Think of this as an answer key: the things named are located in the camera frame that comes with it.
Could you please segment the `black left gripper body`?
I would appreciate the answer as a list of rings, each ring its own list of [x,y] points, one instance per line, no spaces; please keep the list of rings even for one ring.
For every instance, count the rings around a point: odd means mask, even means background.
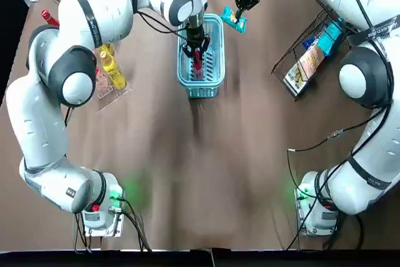
[[[204,38],[207,37],[205,36],[203,25],[200,25],[196,28],[188,27],[186,29],[186,34],[187,43],[196,49],[199,49],[201,43],[204,41]]]

